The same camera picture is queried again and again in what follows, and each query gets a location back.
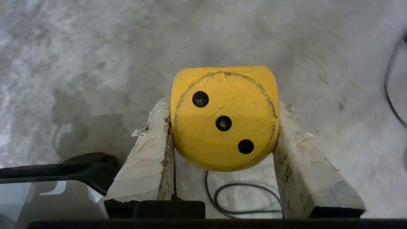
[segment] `scratched surface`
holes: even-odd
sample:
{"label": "scratched surface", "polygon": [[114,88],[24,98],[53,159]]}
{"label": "scratched surface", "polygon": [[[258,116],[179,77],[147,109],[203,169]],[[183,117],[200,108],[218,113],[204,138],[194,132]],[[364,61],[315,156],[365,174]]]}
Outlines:
{"label": "scratched surface", "polygon": [[[280,100],[323,137],[318,144],[365,201],[365,217],[407,217],[407,136],[382,88],[406,12],[404,0],[2,0],[0,166],[94,151],[124,159],[179,69],[265,64]],[[405,79],[399,72],[390,89],[399,103]],[[213,174],[210,184],[276,190],[272,161]],[[177,167],[180,196],[206,200],[203,171],[181,159]],[[220,197],[235,208],[269,204],[246,189]]]}

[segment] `wire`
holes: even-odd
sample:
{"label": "wire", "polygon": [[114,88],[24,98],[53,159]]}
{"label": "wire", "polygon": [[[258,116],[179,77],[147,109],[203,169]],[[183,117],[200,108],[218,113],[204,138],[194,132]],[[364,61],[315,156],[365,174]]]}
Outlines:
{"label": "wire", "polygon": [[173,184],[174,184],[174,196],[178,197],[177,195],[177,168],[175,165],[175,152],[174,152],[174,171],[173,171]]}
{"label": "wire", "polygon": [[258,210],[246,210],[246,211],[230,211],[230,210],[225,209],[224,207],[222,207],[219,204],[219,201],[218,201],[219,193],[222,190],[224,190],[225,188],[233,187],[233,186],[255,187],[255,188],[264,190],[264,191],[270,193],[272,196],[274,196],[277,199],[280,206],[281,206],[281,201],[280,201],[280,198],[278,197],[278,195],[275,192],[273,192],[272,190],[270,190],[270,189],[268,189],[266,187],[251,184],[251,183],[229,183],[229,184],[223,185],[223,186],[221,186],[220,188],[218,188],[215,191],[215,195],[212,198],[212,196],[211,196],[211,194],[209,192],[209,186],[208,186],[208,173],[209,173],[209,171],[205,172],[205,190],[206,190],[206,194],[208,195],[209,201],[212,203],[213,207],[215,207],[224,216],[226,216],[228,218],[231,218],[231,219],[238,219],[238,218],[234,217],[233,215],[281,212],[282,217],[284,218],[284,213],[283,213],[283,211],[281,209],[272,209],[272,210],[258,209]]}
{"label": "wire", "polygon": [[401,49],[403,43],[406,43],[406,42],[407,42],[407,34],[404,35],[404,37],[402,37],[401,39],[399,39],[398,42],[396,43],[393,53],[389,60],[389,64],[387,65],[387,70],[386,70],[386,75],[385,75],[385,80],[384,80],[384,92],[386,94],[387,103],[389,104],[394,116],[396,116],[396,118],[400,121],[400,123],[404,127],[407,127],[407,123],[400,117],[400,115],[397,113],[396,109],[394,108],[394,105],[389,97],[387,86],[389,84],[390,76],[393,71],[394,63],[396,62],[396,59],[398,57],[398,53],[400,52],[400,49]]}

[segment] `circular mark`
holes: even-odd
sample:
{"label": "circular mark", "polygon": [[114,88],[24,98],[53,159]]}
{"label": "circular mark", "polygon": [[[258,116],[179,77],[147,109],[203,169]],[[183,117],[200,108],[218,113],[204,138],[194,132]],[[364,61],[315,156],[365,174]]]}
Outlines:
{"label": "circular mark", "polygon": [[254,144],[251,140],[244,139],[237,144],[237,148],[239,149],[240,153],[249,154],[254,150]]}
{"label": "circular mark", "polygon": [[192,96],[192,102],[197,107],[204,107],[209,103],[209,97],[205,92],[197,91]]}
{"label": "circular mark", "polygon": [[228,116],[220,116],[216,119],[216,127],[220,131],[227,131],[232,127],[232,121]]}

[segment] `yellow die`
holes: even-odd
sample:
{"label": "yellow die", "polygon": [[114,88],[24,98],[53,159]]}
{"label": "yellow die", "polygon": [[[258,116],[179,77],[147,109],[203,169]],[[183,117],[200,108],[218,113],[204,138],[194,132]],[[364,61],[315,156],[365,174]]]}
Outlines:
{"label": "yellow die", "polygon": [[184,68],[175,75],[175,147],[207,170],[257,165],[276,144],[279,116],[276,80],[264,65]]}

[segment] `die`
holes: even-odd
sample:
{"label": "die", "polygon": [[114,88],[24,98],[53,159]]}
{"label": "die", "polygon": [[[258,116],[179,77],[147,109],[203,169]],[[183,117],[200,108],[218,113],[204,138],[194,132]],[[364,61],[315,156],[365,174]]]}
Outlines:
{"label": "die", "polygon": [[181,69],[170,112],[175,148],[206,170],[253,167],[277,141],[277,84],[264,65]]}

